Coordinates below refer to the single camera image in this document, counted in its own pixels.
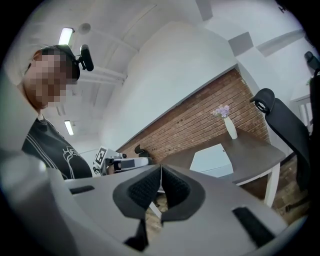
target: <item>ceiling light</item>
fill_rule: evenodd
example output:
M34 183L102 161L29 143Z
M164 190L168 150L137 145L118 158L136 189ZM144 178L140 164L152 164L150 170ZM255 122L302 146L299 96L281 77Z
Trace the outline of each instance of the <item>ceiling light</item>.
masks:
M70 120L64 121L65 127L68 130L69 135L74 135L74 131L72 130Z
M59 45L68 45L73 32L74 30L70 27L63 28L59 39Z

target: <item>pink flower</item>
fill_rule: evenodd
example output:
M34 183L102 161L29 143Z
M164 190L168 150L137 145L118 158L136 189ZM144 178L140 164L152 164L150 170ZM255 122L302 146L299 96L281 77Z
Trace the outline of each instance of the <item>pink flower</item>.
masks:
M214 116L221 115L222 118L227 118L229 115L229 109L230 107L228 105L225 105L224 107L220 105L219 108L211 112L211 114Z

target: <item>black office chair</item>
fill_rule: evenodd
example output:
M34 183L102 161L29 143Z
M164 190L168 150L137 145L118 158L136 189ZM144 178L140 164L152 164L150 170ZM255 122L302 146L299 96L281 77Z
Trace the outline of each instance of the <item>black office chair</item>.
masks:
M310 136L304 123L268 88L261 89L250 100L263 113L270 128L293 150L297 156L296 181L301 191L308 189L310 183ZM309 198L287 205L285 210L298 207Z
M140 148L140 144L135 147L134 152L136 154L139 154L140 158L149 158L150 157L150 154L147 150Z

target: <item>black rubber pad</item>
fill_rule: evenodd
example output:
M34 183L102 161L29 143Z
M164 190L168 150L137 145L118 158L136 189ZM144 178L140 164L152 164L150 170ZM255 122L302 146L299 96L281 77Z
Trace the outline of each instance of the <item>black rubber pad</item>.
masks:
M121 161L121 169L133 168L135 166L135 160Z
M238 207L232 212L258 247L275 238L247 207Z
M95 188L93 186L80 186L80 187L75 187L75 188L70 188L70 192L72 195L76 195L76 194L80 194L80 193L83 193L83 192L87 192L87 191L90 191L90 190L94 190Z

